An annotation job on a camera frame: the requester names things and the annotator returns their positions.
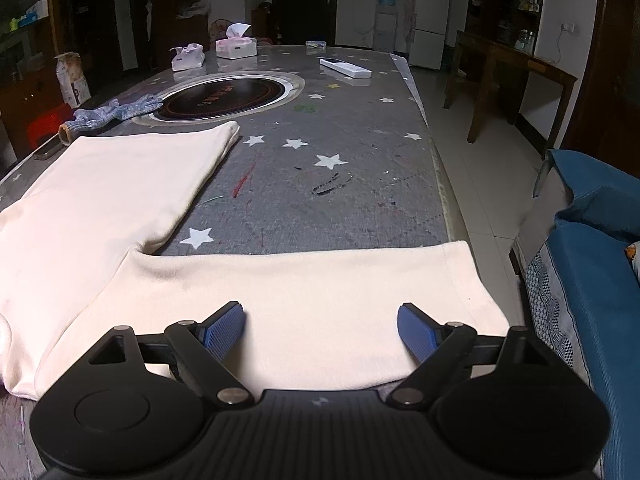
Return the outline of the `round black induction cooktop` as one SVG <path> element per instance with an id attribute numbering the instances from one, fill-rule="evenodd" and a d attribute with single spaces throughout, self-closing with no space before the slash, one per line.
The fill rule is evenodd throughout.
<path id="1" fill-rule="evenodd" d="M 301 76 L 278 70 L 209 74 L 161 91 L 162 106 L 134 122 L 150 127 L 216 124 L 288 104 L 304 89 Z"/>

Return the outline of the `red plastic stool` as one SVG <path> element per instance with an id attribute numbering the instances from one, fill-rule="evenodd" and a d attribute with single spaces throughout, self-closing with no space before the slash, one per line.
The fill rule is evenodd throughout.
<path id="1" fill-rule="evenodd" d="M 67 103 L 47 108 L 26 106 L 21 119 L 21 128 L 27 146 L 35 150 L 45 140 L 57 134 L 58 127 L 72 116 L 73 110 Z"/>

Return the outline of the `white refrigerator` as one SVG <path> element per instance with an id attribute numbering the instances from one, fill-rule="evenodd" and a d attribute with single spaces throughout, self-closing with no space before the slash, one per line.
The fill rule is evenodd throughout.
<path id="1" fill-rule="evenodd" d="M 409 64 L 440 70 L 444 54 L 450 0 L 412 0 Z"/>

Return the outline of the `dark wooden side table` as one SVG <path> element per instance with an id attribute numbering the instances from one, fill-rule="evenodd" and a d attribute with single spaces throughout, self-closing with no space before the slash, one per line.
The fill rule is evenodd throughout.
<path id="1" fill-rule="evenodd" d="M 527 132 L 529 127 L 524 125 L 525 119 L 521 113 L 521 106 L 528 78 L 530 75 L 536 75 L 561 87 L 558 108 L 547 139 L 533 142 L 534 148 L 541 155 L 550 148 L 554 148 L 577 77 L 532 54 L 458 30 L 452 55 L 451 73 L 446 82 L 445 110 L 450 109 L 457 96 L 458 70 L 460 70 L 463 55 L 467 53 L 484 55 L 484 65 L 480 82 L 477 84 L 477 95 L 474 99 L 473 116 L 469 132 L 466 135 L 466 142 L 473 144 L 480 137 L 487 122 L 490 110 L 489 101 L 492 94 L 500 96 L 501 104 L 498 105 L 498 109 L 506 115 L 508 123 L 518 128 L 524 127 L 524 131 Z"/>

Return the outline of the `grey star pattern tablecloth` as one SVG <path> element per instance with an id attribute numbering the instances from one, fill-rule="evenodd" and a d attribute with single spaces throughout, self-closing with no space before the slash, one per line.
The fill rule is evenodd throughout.
<path id="1" fill-rule="evenodd" d="M 254 58 L 209 56 L 196 70 L 160 74 L 134 88 L 135 96 L 159 94 L 195 77 L 249 70 L 305 81 L 288 104 L 226 121 L 238 124 L 238 136 L 160 255 L 254 256 L 449 240 L 444 180 L 405 60 L 352 49 L 337 56 L 367 67 L 372 77 L 349 79 L 300 47 L 263 47 Z M 226 122 L 150 127 L 130 119 L 79 139 L 200 132 Z M 26 162 L 7 178 L 1 213 L 57 160 Z"/>

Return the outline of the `small clear plastic box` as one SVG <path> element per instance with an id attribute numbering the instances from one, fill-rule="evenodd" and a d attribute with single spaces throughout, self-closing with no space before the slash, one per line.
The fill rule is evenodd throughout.
<path id="1" fill-rule="evenodd" d="M 325 41 L 309 40 L 305 44 L 308 52 L 324 52 L 326 50 Z"/>

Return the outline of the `white tissue box pink top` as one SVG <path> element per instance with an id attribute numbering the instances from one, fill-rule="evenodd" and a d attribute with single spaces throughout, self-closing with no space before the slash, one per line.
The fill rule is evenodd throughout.
<path id="1" fill-rule="evenodd" d="M 232 23 L 226 29 L 224 38 L 218 39 L 215 44 L 218 58 L 226 60 L 238 60 L 239 58 L 251 58 L 257 55 L 257 40 L 247 36 L 250 24 Z"/>

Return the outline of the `floral patterned pillow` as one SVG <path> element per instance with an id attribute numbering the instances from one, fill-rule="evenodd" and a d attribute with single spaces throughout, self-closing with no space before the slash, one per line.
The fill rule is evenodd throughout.
<path id="1" fill-rule="evenodd" d="M 625 248 L 625 255 L 640 282 L 640 242 L 634 242 Z"/>

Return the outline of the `white remote control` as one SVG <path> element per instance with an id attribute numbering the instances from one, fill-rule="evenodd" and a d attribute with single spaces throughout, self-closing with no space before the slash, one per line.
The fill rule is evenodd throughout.
<path id="1" fill-rule="evenodd" d="M 321 66 L 334 70 L 345 77 L 352 79 L 370 79 L 372 73 L 367 68 L 340 60 L 339 58 L 320 58 Z"/>

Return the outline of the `cream white garment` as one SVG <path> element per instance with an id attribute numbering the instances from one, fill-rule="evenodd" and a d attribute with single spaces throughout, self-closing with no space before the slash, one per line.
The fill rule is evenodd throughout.
<path id="1" fill-rule="evenodd" d="M 1 214 L 1 380 L 40 398 L 108 330 L 162 332 L 231 300 L 248 323 L 234 372 L 251 392 L 360 389 L 408 375 L 406 302 L 502 336 L 509 323 L 469 246 L 162 256 L 238 136 L 200 132 L 75 141 Z"/>

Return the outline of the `water dispenser with blue bottle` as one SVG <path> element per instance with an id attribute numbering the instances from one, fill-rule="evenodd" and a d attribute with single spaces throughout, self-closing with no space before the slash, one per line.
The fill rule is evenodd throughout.
<path id="1" fill-rule="evenodd" d="M 375 7 L 373 49 L 393 53 L 397 32 L 397 0 L 378 0 Z"/>

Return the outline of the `brown white paper bag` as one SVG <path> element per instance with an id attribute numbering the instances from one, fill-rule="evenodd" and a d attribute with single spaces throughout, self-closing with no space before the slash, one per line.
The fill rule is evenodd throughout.
<path id="1" fill-rule="evenodd" d="M 64 102 L 71 108 L 81 107 L 91 99 L 91 93 L 82 69 L 80 55 L 76 52 L 65 52 L 54 59 L 56 78 L 58 78 Z"/>

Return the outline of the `blue knitted work glove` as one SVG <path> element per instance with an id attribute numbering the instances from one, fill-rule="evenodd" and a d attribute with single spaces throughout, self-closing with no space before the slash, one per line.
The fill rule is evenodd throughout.
<path id="1" fill-rule="evenodd" d="M 96 132 L 111 122 L 124 122 L 125 120 L 149 114 L 159 110 L 163 101 L 154 94 L 146 94 L 141 98 L 121 103 L 118 99 L 112 99 L 106 104 L 86 110 L 78 108 L 73 112 L 73 117 L 58 127 L 58 138 L 65 146 L 69 146 L 80 136 Z"/>

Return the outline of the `small pink tissue pack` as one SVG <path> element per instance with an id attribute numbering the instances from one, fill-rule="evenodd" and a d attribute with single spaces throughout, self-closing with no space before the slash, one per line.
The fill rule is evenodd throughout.
<path id="1" fill-rule="evenodd" d="M 194 70 L 200 68 L 205 61 L 205 53 L 201 44 L 188 44 L 186 47 L 173 47 L 175 52 L 171 60 L 171 69 L 174 72 Z"/>

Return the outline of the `blue sofa cushion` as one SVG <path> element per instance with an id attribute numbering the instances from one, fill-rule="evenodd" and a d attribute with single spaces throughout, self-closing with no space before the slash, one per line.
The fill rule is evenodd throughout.
<path id="1" fill-rule="evenodd" d="M 639 181 L 588 155 L 548 151 L 511 247 L 537 336 L 611 417 L 602 479 L 639 475 Z"/>

